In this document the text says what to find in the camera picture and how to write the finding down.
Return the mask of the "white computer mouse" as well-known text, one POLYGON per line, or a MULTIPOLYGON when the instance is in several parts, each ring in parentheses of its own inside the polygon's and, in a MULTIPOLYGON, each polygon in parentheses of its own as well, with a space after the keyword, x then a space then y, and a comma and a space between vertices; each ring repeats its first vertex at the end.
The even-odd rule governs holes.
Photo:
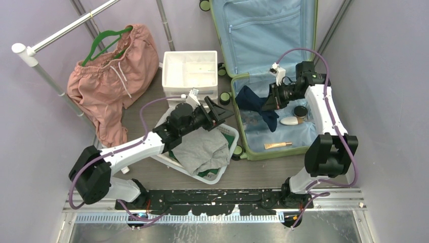
POLYGON ((301 117, 289 116, 282 118, 280 123, 285 126, 296 126, 304 123, 304 120, 301 117))

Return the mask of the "navy blue garment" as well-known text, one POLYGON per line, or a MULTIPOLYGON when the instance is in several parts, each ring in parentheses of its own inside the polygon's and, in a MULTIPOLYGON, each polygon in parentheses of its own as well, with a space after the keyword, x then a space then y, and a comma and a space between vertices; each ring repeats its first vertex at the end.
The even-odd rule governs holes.
POLYGON ((244 86, 235 98, 235 102, 238 108, 248 111, 257 112, 268 125, 271 132, 275 132, 277 129, 277 119, 279 115, 273 111, 263 111, 262 107, 266 101, 266 98, 259 97, 251 88, 244 86))

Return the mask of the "dark green garment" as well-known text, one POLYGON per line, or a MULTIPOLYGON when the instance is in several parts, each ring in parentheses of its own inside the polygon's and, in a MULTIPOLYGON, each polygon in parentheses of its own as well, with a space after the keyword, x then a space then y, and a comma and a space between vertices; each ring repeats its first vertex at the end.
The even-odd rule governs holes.
MULTIPOLYGON (((231 145, 232 145, 232 142, 234 141, 235 137, 231 136, 231 135, 228 135, 228 134, 224 134, 224 133, 223 133, 223 136, 228 141, 228 149, 230 149, 231 145)), ((175 155, 174 155, 174 153, 172 151, 169 151, 168 155, 169 155, 170 158, 172 158, 173 160, 175 160, 175 161, 178 162, 177 158, 175 157, 175 155)), ((219 168, 218 169, 209 169, 209 170, 206 170, 206 171, 203 171, 203 172, 199 172, 197 174, 197 176, 199 176, 199 177, 202 178, 202 177, 206 177, 208 175, 210 175, 210 176, 211 175, 216 175, 218 173, 218 171, 219 171, 219 168)))

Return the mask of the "grey garment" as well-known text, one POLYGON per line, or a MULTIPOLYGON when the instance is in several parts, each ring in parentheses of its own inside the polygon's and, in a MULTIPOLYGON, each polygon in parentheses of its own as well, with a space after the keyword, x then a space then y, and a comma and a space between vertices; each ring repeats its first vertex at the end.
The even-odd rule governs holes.
POLYGON ((182 138, 181 144, 169 151, 192 176, 227 166, 234 136, 215 129, 210 132, 198 129, 182 138))

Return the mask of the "white plastic drawer organizer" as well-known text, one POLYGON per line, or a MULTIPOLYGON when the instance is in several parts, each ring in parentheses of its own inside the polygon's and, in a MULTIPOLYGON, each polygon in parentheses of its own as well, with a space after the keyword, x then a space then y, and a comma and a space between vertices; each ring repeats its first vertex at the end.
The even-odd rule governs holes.
POLYGON ((166 96, 198 90, 198 99, 218 98, 217 51, 168 51, 162 62, 162 88, 166 96))

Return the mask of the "white perforated plastic basket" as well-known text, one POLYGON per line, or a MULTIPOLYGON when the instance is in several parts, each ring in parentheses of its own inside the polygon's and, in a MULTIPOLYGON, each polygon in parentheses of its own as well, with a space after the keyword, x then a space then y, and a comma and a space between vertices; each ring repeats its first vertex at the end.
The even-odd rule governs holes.
MULTIPOLYGON (((234 141, 232 142, 231 148, 230 148, 230 155, 229 155, 229 157, 230 157, 230 160, 231 160, 231 158, 233 156, 233 153, 234 153, 234 150, 235 150, 235 148, 237 146, 237 141, 239 139, 239 133, 238 133, 238 131, 235 128, 233 128, 233 127, 231 127, 231 126, 229 126, 227 124, 221 124, 218 127, 216 127, 215 129, 220 130, 220 132, 222 132, 224 134, 228 134, 228 135, 231 135, 231 136, 235 137, 234 141)), ((162 164, 164 164, 164 165, 166 165, 169 168, 172 168, 172 169, 174 169, 176 171, 179 171, 179 172, 181 172, 181 173, 183 173, 183 174, 185 174, 187 176, 190 176, 190 177, 192 177, 192 178, 194 178, 194 179, 196 179, 198 181, 201 181, 201 182, 203 182, 205 184, 209 184, 209 185, 213 185, 213 184, 218 183, 219 180, 221 179, 222 175, 224 174, 225 170, 227 169, 227 166, 228 166, 227 165, 227 166, 221 167, 216 175, 211 175, 211 176, 208 175, 208 176, 202 177, 202 178, 199 177, 199 176, 197 176, 197 175, 192 176, 191 174, 189 174, 182 167, 182 165, 179 162, 177 162, 177 161, 173 160, 172 158, 170 158, 169 155, 168 155, 168 152, 169 151, 167 151, 165 153, 162 153, 162 154, 151 156, 151 158, 154 159, 154 160, 156 160, 156 161, 158 161, 158 162, 160 162, 160 163, 162 163, 162 164)))

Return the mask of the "green hard-shell suitcase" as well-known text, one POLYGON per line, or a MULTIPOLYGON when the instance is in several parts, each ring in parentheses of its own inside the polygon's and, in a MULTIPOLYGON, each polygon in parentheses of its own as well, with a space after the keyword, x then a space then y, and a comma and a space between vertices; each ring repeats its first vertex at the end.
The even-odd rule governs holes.
POLYGON ((225 68, 231 80, 231 102, 248 160, 304 154, 317 136, 311 111, 304 123, 277 124, 271 132, 254 111, 238 108, 235 98, 248 86, 259 97, 269 94, 275 77, 269 73, 279 62, 286 75, 295 79, 295 66, 309 61, 315 45, 317 1, 210 1, 209 9, 217 31, 225 68), (264 149, 266 143, 290 141, 288 147, 264 149))

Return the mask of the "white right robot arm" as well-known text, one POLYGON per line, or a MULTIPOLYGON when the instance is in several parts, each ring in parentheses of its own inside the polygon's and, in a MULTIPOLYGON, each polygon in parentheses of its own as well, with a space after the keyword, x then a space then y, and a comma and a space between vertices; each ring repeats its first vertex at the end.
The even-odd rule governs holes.
POLYGON ((295 67, 294 82, 285 83, 286 70, 277 62, 270 68, 270 73, 276 81, 269 85, 262 110, 279 110, 291 101, 306 99, 317 131, 305 154, 303 169, 288 178, 282 188, 282 204, 293 208, 300 202, 300 194, 308 194, 319 182, 329 183, 355 165, 352 157, 357 150, 358 139, 350 135, 340 122, 332 100, 329 72, 317 73, 313 62, 303 61, 295 67))

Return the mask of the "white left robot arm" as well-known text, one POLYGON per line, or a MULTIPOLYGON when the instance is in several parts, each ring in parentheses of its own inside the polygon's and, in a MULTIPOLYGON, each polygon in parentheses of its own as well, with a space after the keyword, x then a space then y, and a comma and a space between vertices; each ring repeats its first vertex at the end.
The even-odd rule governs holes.
POLYGON ((165 120, 134 141, 117 147, 89 146, 69 173, 70 192, 77 191, 86 205, 103 198, 128 202, 135 209, 147 204, 147 194, 138 180, 115 178, 121 169, 147 157, 172 152, 191 175, 228 165, 228 140, 219 126, 233 112, 205 98, 202 105, 192 95, 166 113, 165 120))

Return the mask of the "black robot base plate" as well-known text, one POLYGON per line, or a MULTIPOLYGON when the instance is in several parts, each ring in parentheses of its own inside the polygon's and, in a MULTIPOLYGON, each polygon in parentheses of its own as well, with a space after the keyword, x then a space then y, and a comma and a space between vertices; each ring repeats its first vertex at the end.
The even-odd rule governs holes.
POLYGON ((238 209, 241 216, 274 215, 278 210, 301 211, 310 202, 309 194, 294 194, 286 189, 190 189, 149 190, 136 202, 116 202, 115 209, 148 210, 184 216, 230 215, 238 209))

